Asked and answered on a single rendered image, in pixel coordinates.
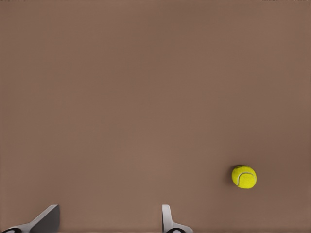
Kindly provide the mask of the yellow tennis ball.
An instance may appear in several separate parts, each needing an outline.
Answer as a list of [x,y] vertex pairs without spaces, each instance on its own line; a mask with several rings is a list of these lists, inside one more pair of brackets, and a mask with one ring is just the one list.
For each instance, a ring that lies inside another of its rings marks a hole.
[[257,183],[257,174],[249,166],[239,165],[233,168],[231,173],[233,183],[242,189],[253,188]]

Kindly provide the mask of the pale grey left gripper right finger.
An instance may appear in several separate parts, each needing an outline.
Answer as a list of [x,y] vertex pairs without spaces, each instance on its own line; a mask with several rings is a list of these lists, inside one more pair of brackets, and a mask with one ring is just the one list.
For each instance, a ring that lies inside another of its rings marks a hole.
[[162,205],[162,233],[193,233],[193,229],[173,221],[171,208]]

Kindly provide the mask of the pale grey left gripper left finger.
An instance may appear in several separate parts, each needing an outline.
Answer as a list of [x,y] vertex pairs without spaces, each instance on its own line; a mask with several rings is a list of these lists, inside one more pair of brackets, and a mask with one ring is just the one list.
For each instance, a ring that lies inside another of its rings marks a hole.
[[58,233],[60,226],[60,206],[50,205],[31,222],[13,226],[1,233]]

